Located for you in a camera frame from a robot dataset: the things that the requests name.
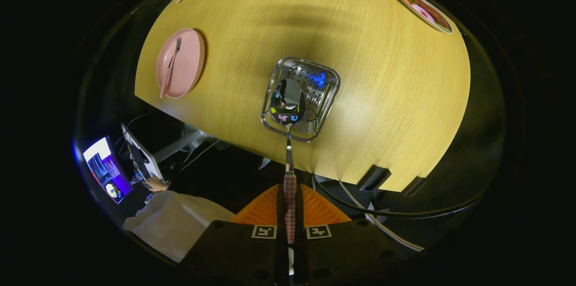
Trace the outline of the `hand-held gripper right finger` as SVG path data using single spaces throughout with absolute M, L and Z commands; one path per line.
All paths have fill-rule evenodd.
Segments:
M 306 186 L 296 191 L 294 282 L 298 286 L 384 286 L 403 273 L 391 243 L 365 219 L 306 225 Z

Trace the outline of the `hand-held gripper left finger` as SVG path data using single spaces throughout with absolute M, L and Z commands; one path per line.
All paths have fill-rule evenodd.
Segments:
M 274 224 L 215 220 L 180 263 L 193 286 L 286 286 L 288 244 L 282 185 L 271 189 Z

